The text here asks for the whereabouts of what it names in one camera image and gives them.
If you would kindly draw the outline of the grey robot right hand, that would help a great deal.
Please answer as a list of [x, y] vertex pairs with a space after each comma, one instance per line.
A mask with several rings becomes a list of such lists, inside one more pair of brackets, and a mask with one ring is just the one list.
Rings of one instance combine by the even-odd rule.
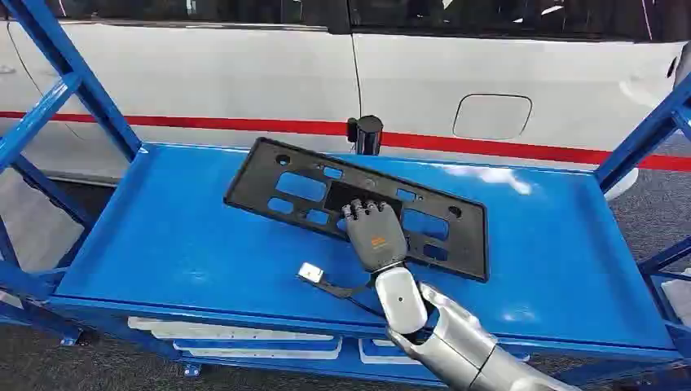
[[405, 259], [407, 241], [390, 204], [355, 199], [341, 211], [348, 238], [366, 271], [376, 272]]

